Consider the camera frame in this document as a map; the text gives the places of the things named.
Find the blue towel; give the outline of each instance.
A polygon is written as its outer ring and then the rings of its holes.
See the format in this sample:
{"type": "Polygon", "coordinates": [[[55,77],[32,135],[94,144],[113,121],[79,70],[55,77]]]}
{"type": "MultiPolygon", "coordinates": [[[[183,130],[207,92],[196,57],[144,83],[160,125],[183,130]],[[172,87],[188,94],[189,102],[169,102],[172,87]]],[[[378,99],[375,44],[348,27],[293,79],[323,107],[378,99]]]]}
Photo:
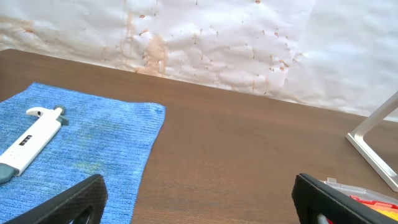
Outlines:
{"type": "Polygon", "coordinates": [[[0,185],[0,223],[101,174],[108,190],[101,222],[129,224],[165,107],[34,83],[0,103],[0,154],[37,120],[26,110],[58,104],[66,107],[69,126],[61,127],[20,177],[0,185]]]}

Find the white metal frame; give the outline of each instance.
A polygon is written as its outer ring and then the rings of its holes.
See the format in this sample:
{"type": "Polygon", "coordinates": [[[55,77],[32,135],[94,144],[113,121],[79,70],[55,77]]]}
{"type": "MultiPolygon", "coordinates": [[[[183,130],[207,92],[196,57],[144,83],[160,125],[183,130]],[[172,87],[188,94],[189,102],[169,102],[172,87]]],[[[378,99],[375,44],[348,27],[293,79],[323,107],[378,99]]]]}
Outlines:
{"type": "Polygon", "coordinates": [[[366,118],[346,138],[366,159],[373,169],[383,178],[390,188],[398,192],[398,175],[384,162],[364,141],[363,137],[379,124],[387,115],[398,108],[398,92],[381,105],[373,114],[366,118]]]}

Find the white wall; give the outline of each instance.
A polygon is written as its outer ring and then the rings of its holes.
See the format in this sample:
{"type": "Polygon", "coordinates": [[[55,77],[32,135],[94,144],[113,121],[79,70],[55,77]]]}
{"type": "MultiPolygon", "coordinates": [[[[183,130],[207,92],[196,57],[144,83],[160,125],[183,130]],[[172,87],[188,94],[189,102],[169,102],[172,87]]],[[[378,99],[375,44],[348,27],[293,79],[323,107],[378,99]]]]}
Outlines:
{"type": "Polygon", "coordinates": [[[313,3],[0,1],[0,49],[367,116],[398,90],[398,6],[313,3]]]}

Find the brown table surface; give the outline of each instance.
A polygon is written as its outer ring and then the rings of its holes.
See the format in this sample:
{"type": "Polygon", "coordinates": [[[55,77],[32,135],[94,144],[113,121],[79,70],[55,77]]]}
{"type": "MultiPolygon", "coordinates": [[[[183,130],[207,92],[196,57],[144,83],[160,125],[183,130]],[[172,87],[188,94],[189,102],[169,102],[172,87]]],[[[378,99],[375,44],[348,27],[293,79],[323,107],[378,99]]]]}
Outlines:
{"type": "MultiPolygon", "coordinates": [[[[0,100],[32,82],[167,106],[133,223],[298,223],[301,172],[398,198],[345,139],[364,118],[16,50],[0,52],[0,100]]],[[[398,124],[367,141],[398,170],[398,124]]]]}

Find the gray pipette end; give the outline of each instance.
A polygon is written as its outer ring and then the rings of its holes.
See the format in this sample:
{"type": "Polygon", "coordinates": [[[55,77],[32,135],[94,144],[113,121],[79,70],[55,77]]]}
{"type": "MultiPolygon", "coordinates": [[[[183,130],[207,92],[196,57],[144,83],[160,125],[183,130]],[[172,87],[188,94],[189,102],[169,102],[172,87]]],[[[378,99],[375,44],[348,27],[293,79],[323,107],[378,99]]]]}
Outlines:
{"type": "Polygon", "coordinates": [[[17,170],[4,164],[0,164],[0,184],[9,182],[17,174],[17,170]]]}

